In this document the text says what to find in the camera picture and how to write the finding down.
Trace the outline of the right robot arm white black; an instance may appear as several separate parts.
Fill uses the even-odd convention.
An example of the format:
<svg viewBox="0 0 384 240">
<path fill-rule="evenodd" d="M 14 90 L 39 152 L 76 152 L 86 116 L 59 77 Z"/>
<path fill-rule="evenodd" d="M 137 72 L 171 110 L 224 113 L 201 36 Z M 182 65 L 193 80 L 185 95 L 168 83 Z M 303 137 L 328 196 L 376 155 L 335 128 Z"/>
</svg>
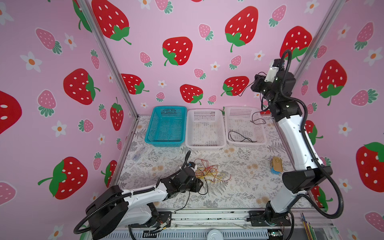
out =
<svg viewBox="0 0 384 240">
<path fill-rule="evenodd" d="M 270 225 L 278 224 L 285 219 L 301 198 L 308 200 L 328 219 L 339 218 L 345 206 L 341 190 L 331 177 L 332 168 L 321 162 L 305 128 L 308 109 L 303 101 L 291 96 L 296 83 L 295 76 L 289 71 L 291 61 L 292 52 L 284 51 L 280 59 L 274 60 L 266 76 L 255 76 L 255 82 L 251 87 L 252 91 L 262 94 L 268 102 L 268 110 L 288 143 L 295 165 L 294 171 L 283 173 L 284 185 L 275 198 L 266 204 L 265 212 L 251 218 L 255 221 L 265 221 Z M 338 208 L 333 214 L 322 211 L 306 194 L 324 180 L 331 183 L 337 194 Z"/>
</svg>

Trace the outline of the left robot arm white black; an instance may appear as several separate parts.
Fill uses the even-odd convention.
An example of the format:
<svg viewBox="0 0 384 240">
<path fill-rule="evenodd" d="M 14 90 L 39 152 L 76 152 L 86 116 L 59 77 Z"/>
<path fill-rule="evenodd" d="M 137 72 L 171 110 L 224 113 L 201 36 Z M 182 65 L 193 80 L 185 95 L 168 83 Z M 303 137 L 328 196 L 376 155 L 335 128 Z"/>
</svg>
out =
<svg viewBox="0 0 384 240">
<path fill-rule="evenodd" d="M 150 228 L 150 235 L 157 234 L 170 224 L 155 207 L 156 202 L 175 198 L 180 193 L 198 193 L 203 182 L 197 178 L 197 166 L 189 161 L 188 151 L 182 166 L 168 177 L 158 179 L 147 187 L 122 190 L 118 185 L 108 188 L 86 209 L 86 216 L 75 226 L 74 234 L 90 232 L 100 240 L 119 226 L 140 225 Z"/>
</svg>

